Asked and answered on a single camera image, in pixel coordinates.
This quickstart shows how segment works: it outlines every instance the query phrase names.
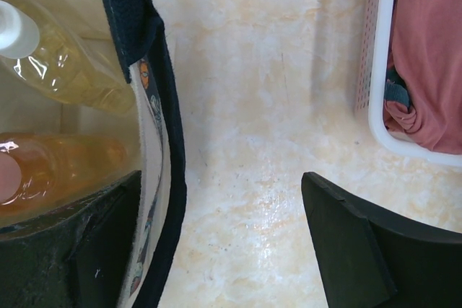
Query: bottle cap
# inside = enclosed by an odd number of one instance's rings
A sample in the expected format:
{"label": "bottle cap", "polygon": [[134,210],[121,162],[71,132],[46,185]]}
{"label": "bottle cap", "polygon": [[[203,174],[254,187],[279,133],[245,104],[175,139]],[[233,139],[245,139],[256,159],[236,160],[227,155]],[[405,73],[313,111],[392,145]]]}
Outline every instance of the bottle cap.
{"label": "bottle cap", "polygon": [[21,186],[21,168],[8,154],[0,153],[0,203],[16,194]]}
{"label": "bottle cap", "polygon": [[0,56],[25,58],[38,47],[39,41],[35,22],[16,7],[0,1]]}

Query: orange liquid bottle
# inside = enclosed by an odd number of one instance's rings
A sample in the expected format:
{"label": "orange liquid bottle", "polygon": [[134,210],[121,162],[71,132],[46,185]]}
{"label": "orange liquid bottle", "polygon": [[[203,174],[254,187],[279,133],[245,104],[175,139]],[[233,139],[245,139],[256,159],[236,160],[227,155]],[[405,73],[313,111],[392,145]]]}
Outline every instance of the orange liquid bottle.
{"label": "orange liquid bottle", "polygon": [[0,224],[84,197],[123,174],[124,146],[85,135],[0,135]]}

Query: white pump cap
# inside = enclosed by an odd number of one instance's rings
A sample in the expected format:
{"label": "white pump cap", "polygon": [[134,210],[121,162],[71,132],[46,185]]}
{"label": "white pump cap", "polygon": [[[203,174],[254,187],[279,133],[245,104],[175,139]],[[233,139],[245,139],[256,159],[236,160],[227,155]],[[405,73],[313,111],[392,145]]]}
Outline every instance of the white pump cap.
{"label": "white pump cap", "polygon": [[40,41],[35,22],[5,1],[0,1],[0,56],[20,59],[30,56]]}

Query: black fabric edge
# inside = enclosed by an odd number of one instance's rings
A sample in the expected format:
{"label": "black fabric edge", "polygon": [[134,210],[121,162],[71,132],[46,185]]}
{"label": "black fabric edge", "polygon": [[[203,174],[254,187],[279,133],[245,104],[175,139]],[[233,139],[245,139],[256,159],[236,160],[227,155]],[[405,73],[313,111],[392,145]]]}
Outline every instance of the black fabric edge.
{"label": "black fabric edge", "polygon": [[[165,40],[163,22],[157,28],[157,35],[149,50],[148,59],[153,69],[162,103],[162,114],[169,138],[172,173],[167,216],[154,257],[133,308],[157,307],[159,304],[180,239],[181,225],[186,211],[186,158],[183,126],[181,125],[175,80],[165,78],[165,76],[173,76],[173,68]],[[163,60],[167,65],[156,64],[158,60]]]}
{"label": "black fabric edge", "polygon": [[162,114],[169,139],[171,186],[167,215],[149,270],[133,305],[133,308],[156,307],[159,304],[168,273],[170,272],[186,210],[186,158],[178,94],[165,40],[164,22],[152,5],[152,0],[148,0],[145,4],[147,8],[144,8],[145,14],[151,17],[151,21],[145,27],[143,38],[144,40],[150,40],[151,37],[154,37],[154,40],[148,46],[147,52],[135,50],[136,52],[132,54],[131,60],[127,59],[128,52],[126,50],[128,48],[126,47],[126,43],[122,42],[123,36],[119,35],[118,28],[114,28],[116,19],[114,13],[112,13],[110,0],[103,0],[103,3],[116,50],[118,51],[121,68],[128,82],[130,81],[128,68],[130,63],[133,63],[133,58],[136,57],[139,60],[147,54],[147,59],[157,84]]}

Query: floor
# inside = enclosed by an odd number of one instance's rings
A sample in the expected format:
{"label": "floor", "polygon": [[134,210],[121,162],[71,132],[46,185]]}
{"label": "floor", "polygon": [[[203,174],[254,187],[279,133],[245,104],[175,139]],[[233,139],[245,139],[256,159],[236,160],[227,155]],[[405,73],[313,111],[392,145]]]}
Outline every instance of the floor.
{"label": "floor", "polygon": [[161,307],[326,307],[300,179],[462,232],[460,170],[353,114],[365,0],[154,0],[175,38],[188,205]]}

